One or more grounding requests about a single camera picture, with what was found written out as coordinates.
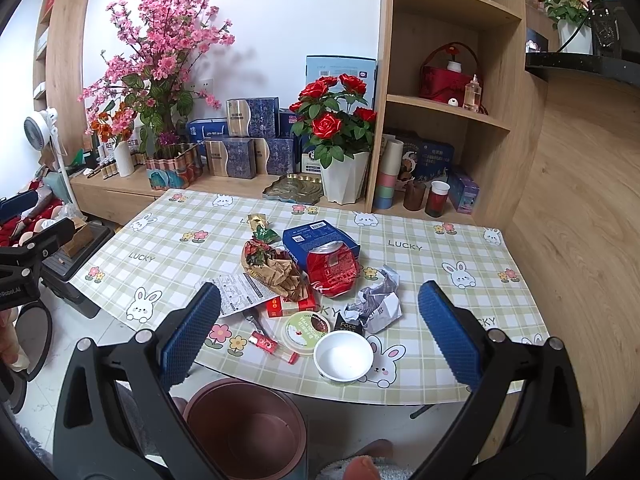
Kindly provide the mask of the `left hand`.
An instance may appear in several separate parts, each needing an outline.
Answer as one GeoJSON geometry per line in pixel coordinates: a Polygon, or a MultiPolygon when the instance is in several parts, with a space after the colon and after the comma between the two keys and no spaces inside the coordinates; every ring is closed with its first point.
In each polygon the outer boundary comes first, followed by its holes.
{"type": "Polygon", "coordinates": [[[15,322],[18,310],[12,308],[1,312],[0,353],[1,359],[14,372],[28,370],[30,361],[18,341],[15,322]]]}

